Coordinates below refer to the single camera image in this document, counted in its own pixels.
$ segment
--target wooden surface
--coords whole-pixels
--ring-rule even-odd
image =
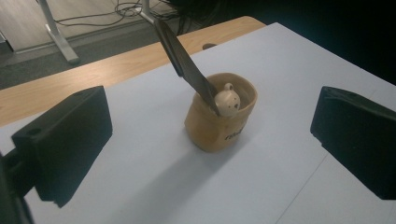
[[[193,54],[201,51],[206,43],[220,44],[264,26],[253,18],[242,17],[182,35],[179,39],[187,52]],[[4,89],[0,91],[0,126],[45,111],[76,91],[97,85],[110,86],[167,63],[163,47],[156,43]]]
[[[48,0],[48,4],[55,20],[61,20],[71,17],[86,15],[95,15],[109,13],[114,11],[117,4],[116,0]],[[150,7],[156,11],[169,9],[159,0],[151,0]],[[109,24],[117,21],[121,16],[111,14],[102,17],[90,17],[80,20],[65,21],[64,23],[95,23]],[[125,18],[117,24],[111,26],[62,26],[58,29],[64,37],[75,37],[79,35],[99,32],[114,26],[125,25],[142,21],[140,16]],[[53,41],[45,28],[46,20],[41,11],[40,5],[35,0],[3,0],[0,3],[0,30],[7,38],[9,44],[15,51],[36,48],[43,45],[51,44]]]

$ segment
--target wooden table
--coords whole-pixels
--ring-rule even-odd
[[[221,44],[264,26],[253,18],[242,17],[182,35],[179,39],[187,52],[193,54],[203,50],[206,43]],[[76,91],[114,85],[167,63],[163,47],[155,43],[2,90],[0,126],[45,111]]]

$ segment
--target gray carpet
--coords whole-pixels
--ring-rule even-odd
[[[174,31],[177,30],[177,19],[167,23]],[[69,64],[56,46],[0,54],[0,90],[144,47],[158,42],[158,37],[150,23],[141,21],[69,41],[80,58],[77,65]]]

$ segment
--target white tabletop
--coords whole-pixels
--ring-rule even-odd
[[[197,148],[183,124],[193,89],[171,64],[152,70],[106,89],[113,136],[65,207],[29,192],[35,223],[396,223],[396,202],[377,198],[309,132],[322,86],[396,110],[395,86],[278,23],[193,59],[206,76],[255,85],[238,142]],[[3,154],[35,117],[0,129]]]

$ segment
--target white table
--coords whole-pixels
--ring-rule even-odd
[[[382,201],[309,132],[322,86],[396,110],[396,87],[271,24],[192,56],[207,76],[232,72],[259,99],[239,141],[201,151],[183,126],[193,89],[171,64],[106,88],[114,133],[62,209],[25,197],[45,223],[396,223]],[[9,137],[36,116],[0,129]]]

